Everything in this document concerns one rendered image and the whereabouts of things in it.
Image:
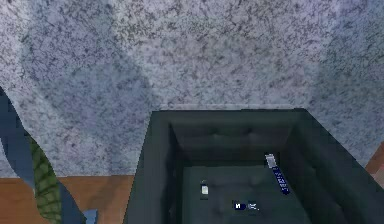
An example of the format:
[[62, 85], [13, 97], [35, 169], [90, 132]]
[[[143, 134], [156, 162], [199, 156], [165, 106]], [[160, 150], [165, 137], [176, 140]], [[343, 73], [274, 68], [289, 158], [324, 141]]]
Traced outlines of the small white and black phone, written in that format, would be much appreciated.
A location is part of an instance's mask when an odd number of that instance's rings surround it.
[[200, 199], [207, 200], [209, 196], [209, 187], [206, 180], [200, 182]]

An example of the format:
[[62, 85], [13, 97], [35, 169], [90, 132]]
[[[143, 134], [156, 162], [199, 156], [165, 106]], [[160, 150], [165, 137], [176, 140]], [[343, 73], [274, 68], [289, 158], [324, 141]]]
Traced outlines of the small dark blue flat object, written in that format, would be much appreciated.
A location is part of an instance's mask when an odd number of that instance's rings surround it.
[[243, 210], [259, 211], [258, 205], [253, 201], [248, 201], [248, 202], [234, 201], [233, 208], [238, 211], [243, 211]]

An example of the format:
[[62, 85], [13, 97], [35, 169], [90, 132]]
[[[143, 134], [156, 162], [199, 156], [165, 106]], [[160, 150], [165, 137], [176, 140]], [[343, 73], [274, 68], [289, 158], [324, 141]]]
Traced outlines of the dark blue remote control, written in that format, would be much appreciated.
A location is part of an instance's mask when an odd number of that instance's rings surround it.
[[289, 186], [287, 181], [285, 180], [279, 166], [277, 165], [277, 162], [275, 160], [275, 157], [273, 154], [267, 154], [265, 156], [268, 167], [272, 170], [276, 181], [280, 187], [281, 192], [284, 195], [288, 195], [290, 193]]

